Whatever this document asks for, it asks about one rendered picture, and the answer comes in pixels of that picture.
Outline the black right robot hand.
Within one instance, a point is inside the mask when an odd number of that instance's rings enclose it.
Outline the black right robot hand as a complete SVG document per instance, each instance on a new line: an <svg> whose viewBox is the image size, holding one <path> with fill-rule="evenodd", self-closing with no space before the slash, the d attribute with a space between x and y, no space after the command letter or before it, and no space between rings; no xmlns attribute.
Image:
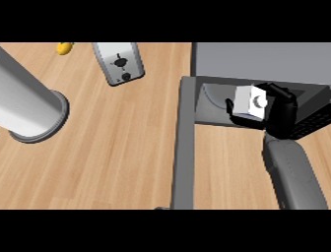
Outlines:
<svg viewBox="0 0 331 252"><path fill-rule="evenodd" d="M269 117L263 120L244 118L233 114L235 103L227 98L224 100L226 113L233 124L246 128L264 130L275 138L286 139L294 126L297 102L295 96L286 88L281 88L276 84L258 84L254 86L273 98L269 111Z"/></svg>

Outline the white milk carton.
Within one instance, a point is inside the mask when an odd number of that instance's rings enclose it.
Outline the white milk carton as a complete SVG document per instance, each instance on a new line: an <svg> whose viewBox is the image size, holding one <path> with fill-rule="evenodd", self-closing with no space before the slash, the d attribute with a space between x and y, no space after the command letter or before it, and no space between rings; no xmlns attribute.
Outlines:
<svg viewBox="0 0 331 252"><path fill-rule="evenodd" d="M266 91L254 86L241 86L235 90L232 115L261 121L267 106Z"/></svg>

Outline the yellow fruit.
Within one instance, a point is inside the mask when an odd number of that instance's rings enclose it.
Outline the yellow fruit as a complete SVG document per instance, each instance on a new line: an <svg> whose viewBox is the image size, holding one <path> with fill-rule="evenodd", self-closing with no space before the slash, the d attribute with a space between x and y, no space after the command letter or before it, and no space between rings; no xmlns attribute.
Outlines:
<svg viewBox="0 0 331 252"><path fill-rule="evenodd" d="M58 55L64 55L69 53L70 49L72 49L73 43L72 42L60 42L55 45L54 51Z"/></svg>

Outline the white cylindrical appliance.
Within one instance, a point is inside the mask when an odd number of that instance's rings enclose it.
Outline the white cylindrical appliance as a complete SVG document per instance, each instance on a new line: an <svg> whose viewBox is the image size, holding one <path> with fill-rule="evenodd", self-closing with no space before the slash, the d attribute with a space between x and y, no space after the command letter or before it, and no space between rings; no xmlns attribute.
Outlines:
<svg viewBox="0 0 331 252"><path fill-rule="evenodd" d="M64 95L51 91L0 46L0 127L33 144L61 128L69 115Z"/></svg>

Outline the grey microwave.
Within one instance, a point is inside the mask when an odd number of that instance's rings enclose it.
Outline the grey microwave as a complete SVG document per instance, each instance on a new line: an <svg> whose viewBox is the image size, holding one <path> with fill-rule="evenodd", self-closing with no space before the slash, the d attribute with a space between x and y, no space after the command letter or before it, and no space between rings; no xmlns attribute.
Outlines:
<svg viewBox="0 0 331 252"><path fill-rule="evenodd" d="M196 122L230 127L224 102L239 86L273 83L297 99L297 140L331 124L331 43L196 42Z"/></svg>

